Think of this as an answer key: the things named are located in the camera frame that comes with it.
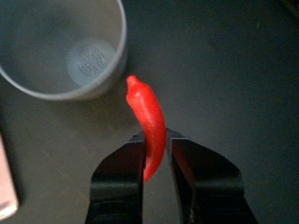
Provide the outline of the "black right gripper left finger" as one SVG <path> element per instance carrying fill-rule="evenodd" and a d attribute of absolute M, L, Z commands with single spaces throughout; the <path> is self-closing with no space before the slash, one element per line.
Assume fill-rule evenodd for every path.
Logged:
<path fill-rule="evenodd" d="M 98 163 L 84 224 L 143 224 L 145 137 L 139 132 Z"/>

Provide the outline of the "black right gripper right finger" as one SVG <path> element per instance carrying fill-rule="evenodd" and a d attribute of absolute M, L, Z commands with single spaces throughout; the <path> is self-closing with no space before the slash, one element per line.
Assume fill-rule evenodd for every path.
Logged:
<path fill-rule="evenodd" d="M 239 168 L 171 129 L 167 156 L 181 224 L 257 224 L 245 201 Z"/>

